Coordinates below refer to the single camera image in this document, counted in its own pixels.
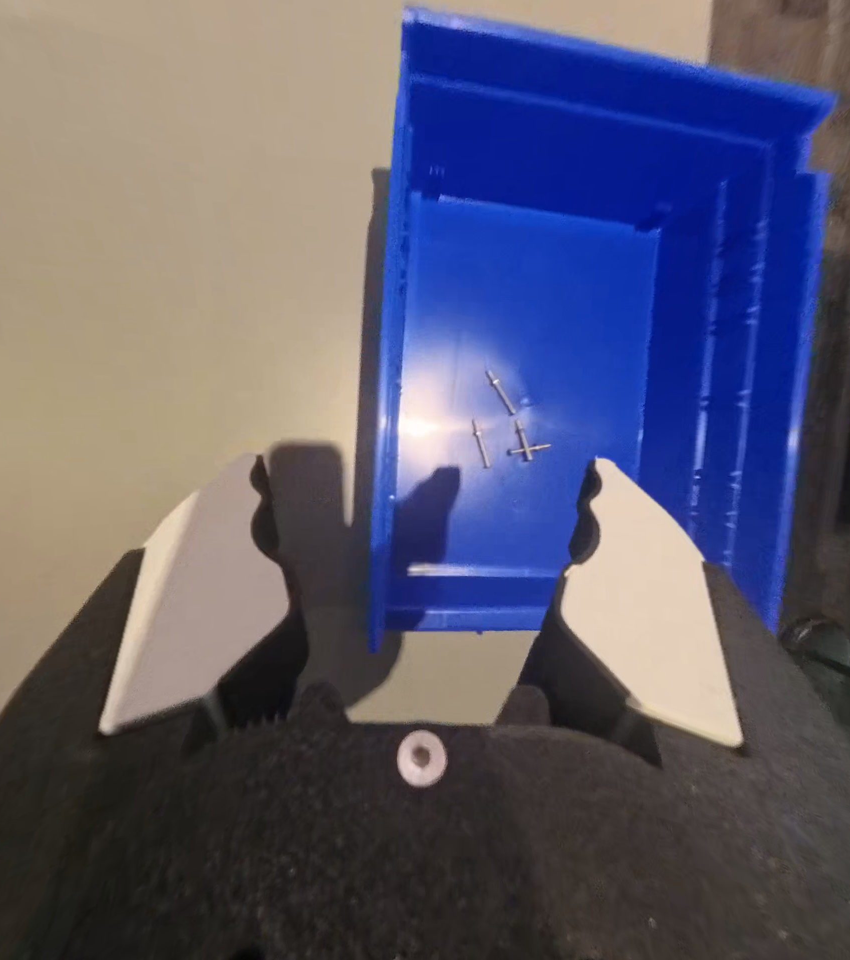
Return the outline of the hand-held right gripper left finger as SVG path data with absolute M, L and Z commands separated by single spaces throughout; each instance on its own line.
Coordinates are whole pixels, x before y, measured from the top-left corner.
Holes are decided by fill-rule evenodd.
M 212 732 L 287 714 L 309 657 L 270 477 L 246 453 L 166 516 L 143 546 L 98 732 L 197 708 Z

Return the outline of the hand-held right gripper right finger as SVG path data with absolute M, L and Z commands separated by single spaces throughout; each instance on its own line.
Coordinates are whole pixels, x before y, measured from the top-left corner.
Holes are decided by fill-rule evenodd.
M 518 680 L 540 692 L 551 724 L 653 765 L 659 727 L 741 749 L 705 560 L 679 524 L 597 458 L 570 550 Z

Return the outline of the blue plastic bin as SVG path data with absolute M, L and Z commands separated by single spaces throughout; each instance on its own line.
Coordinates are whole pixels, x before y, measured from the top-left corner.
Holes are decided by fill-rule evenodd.
M 613 461 L 776 631 L 837 96 L 404 10 L 369 644 L 535 631 Z M 485 369 L 518 410 L 510 416 Z M 551 444 L 531 462 L 530 445 Z M 483 433 L 491 468 L 472 434 Z

